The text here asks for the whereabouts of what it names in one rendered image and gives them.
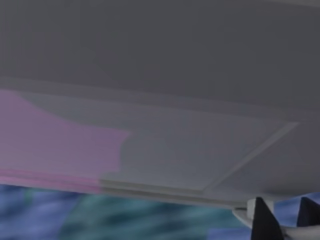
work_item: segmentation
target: pink surface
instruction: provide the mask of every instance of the pink surface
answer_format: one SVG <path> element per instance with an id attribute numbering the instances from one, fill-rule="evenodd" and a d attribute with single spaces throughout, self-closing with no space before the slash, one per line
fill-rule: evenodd
<path id="1" fill-rule="evenodd" d="M 118 171 L 120 148 L 130 135 L 61 119 L 7 90 L 0 90 L 0 133 L 0 169 L 78 180 Z"/>

